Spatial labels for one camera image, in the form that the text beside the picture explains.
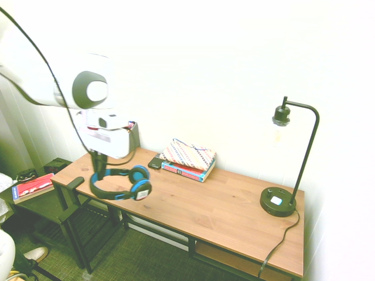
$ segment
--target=stack of books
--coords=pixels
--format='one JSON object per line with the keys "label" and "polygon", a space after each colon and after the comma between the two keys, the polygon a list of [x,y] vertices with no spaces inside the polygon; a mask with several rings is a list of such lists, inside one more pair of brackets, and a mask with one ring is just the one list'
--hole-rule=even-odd
{"label": "stack of books", "polygon": [[211,166],[207,171],[191,168],[189,166],[184,166],[178,163],[164,161],[162,163],[162,169],[174,172],[184,177],[189,177],[193,180],[204,182],[207,176],[211,173],[212,169],[215,167],[216,160],[214,159],[211,163]]}
{"label": "stack of books", "polygon": [[188,145],[177,139],[160,154],[160,158],[166,160],[162,169],[200,182],[204,182],[215,167],[215,156],[212,149]]}
{"label": "stack of books", "polygon": [[21,183],[12,187],[13,201],[15,204],[24,202],[54,189],[51,177],[53,173],[38,177],[34,180]]}

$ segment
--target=desk lamp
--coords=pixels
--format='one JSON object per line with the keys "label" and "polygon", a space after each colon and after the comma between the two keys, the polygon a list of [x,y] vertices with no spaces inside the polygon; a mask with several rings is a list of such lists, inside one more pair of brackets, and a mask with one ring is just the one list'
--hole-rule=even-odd
{"label": "desk lamp", "polygon": [[287,126],[290,122],[289,114],[290,109],[286,106],[288,105],[294,105],[295,107],[302,107],[310,109],[315,114],[315,125],[312,130],[312,134],[310,137],[309,145],[307,147],[307,151],[305,153],[304,161],[302,162],[301,170],[299,171],[299,175],[297,178],[297,182],[295,184],[293,194],[288,192],[285,189],[282,189],[280,187],[269,187],[262,191],[261,197],[260,197],[260,204],[262,208],[268,212],[271,215],[274,215],[276,217],[289,217],[291,214],[293,214],[295,207],[296,207],[296,200],[295,196],[298,190],[299,183],[301,182],[302,174],[304,172],[307,158],[309,156],[312,142],[314,140],[316,130],[318,129],[319,125],[319,113],[314,107],[311,107],[310,105],[306,104],[300,104],[293,101],[288,101],[288,97],[284,97],[284,100],[282,102],[281,106],[276,107],[275,115],[272,118],[272,121],[277,126]]}

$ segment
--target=wooden tabletop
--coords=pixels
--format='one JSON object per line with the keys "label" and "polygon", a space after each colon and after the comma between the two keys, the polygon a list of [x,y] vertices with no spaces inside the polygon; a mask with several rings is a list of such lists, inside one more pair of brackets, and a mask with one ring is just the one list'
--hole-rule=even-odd
{"label": "wooden tabletop", "polygon": [[[155,154],[156,152],[137,148],[134,158],[120,167],[147,167]],[[108,158],[108,161],[122,163],[126,159]],[[166,170],[149,171],[152,193],[146,199],[102,201],[259,262],[263,262],[273,247],[282,240],[285,229],[298,219],[296,213],[286,218],[271,216],[260,206],[261,192],[271,186],[282,187],[278,184],[217,168],[213,169],[204,183]],[[95,197],[88,184],[92,174],[91,158],[86,154],[53,176],[52,180],[68,184],[76,177],[82,176],[85,182],[78,186],[77,191]],[[110,176],[97,182],[97,186],[111,191],[130,190],[131,183],[127,177]],[[292,192],[289,187],[283,188]],[[302,277],[303,191],[298,190],[296,201],[301,219],[296,227],[287,232],[285,241],[274,252],[268,264]]]}

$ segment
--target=white shoe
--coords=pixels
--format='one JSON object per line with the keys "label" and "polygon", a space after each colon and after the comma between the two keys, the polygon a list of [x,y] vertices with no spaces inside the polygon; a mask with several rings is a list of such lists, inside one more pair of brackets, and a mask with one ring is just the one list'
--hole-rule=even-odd
{"label": "white shoe", "polygon": [[36,248],[30,252],[23,254],[26,259],[33,259],[37,263],[41,262],[47,255],[48,249],[46,247]]}

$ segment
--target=headphone ear cup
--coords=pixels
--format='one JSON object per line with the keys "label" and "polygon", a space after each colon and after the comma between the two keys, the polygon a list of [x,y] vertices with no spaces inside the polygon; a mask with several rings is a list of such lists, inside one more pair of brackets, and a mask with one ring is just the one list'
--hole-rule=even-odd
{"label": "headphone ear cup", "polygon": [[150,174],[146,168],[143,166],[134,166],[133,169],[129,172],[129,180],[132,184],[135,184],[137,181],[141,179],[149,179]]}
{"label": "headphone ear cup", "polygon": [[131,188],[131,198],[134,200],[142,200],[149,196],[152,191],[151,183],[148,179],[139,179]]}

